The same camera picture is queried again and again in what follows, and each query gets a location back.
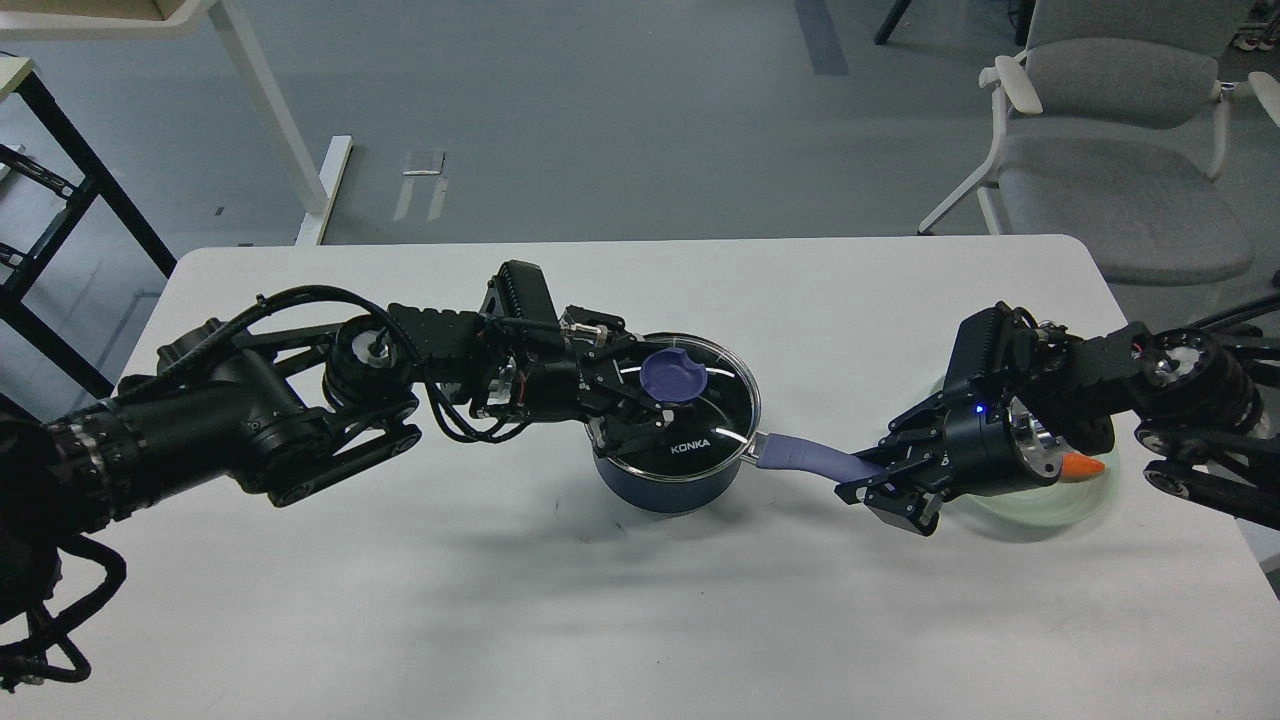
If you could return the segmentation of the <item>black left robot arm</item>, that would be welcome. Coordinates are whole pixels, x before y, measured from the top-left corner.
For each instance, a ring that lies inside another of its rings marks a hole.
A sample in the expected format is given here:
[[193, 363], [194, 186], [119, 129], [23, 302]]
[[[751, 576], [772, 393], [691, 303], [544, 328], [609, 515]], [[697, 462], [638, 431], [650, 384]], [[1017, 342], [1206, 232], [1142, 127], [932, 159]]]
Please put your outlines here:
[[681, 400], [620, 364], [654, 350], [620, 316], [558, 311], [541, 269], [511, 260], [476, 311], [300, 286], [183, 334], [88, 407], [4, 415], [3, 620], [28, 634], [3, 646], [3, 689], [90, 676], [70, 633], [125, 579], [93, 539], [109, 524], [219, 477], [296, 503], [412, 448], [421, 404], [466, 445], [580, 421], [603, 457], [648, 448]]

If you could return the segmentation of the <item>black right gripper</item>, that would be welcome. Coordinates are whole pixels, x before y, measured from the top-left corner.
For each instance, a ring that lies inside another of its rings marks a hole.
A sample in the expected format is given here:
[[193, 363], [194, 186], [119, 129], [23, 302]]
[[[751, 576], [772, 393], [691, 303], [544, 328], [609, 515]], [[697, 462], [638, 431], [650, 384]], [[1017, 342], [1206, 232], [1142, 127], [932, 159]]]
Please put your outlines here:
[[879, 456], [925, 454], [941, 456], [938, 493], [856, 455], [855, 478], [838, 480], [835, 493], [891, 527], [929, 537], [938, 525], [941, 495], [1012, 495], [1052, 486], [1062, 475], [1062, 445], [1018, 398], [1001, 404], [973, 395], [928, 395], [891, 420], [878, 441]]

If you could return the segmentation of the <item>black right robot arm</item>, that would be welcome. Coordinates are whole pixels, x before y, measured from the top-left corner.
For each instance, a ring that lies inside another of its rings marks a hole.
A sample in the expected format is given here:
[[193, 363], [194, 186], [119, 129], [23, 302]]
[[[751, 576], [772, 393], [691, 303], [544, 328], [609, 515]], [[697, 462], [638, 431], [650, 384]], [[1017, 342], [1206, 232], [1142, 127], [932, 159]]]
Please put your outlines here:
[[1166, 495], [1277, 527], [1277, 437], [1262, 436], [1261, 388], [1277, 386], [1277, 341], [1226, 336], [1228, 314], [1160, 333], [1133, 322], [1083, 338], [996, 304], [964, 319], [942, 386], [858, 454], [872, 473], [835, 492], [882, 521], [931, 536], [942, 506], [1053, 486], [1062, 456], [1115, 446], [1134, 413]]

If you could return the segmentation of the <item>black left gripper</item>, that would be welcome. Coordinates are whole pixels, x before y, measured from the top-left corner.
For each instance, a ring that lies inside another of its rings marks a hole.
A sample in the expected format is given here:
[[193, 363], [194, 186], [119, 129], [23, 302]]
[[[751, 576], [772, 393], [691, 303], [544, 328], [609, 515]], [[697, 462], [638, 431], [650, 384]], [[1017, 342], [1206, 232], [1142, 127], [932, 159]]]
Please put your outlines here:
[[625, 366], [669, 348], [608, 325], [575, 331], [480, 331], [479, 378], [470, 386], [470, 415], [506, 421], [588, 421], [596, 457], [621, 457], [657, 447], [675, 424], [675, 410], [621, 401], [614, 386]]

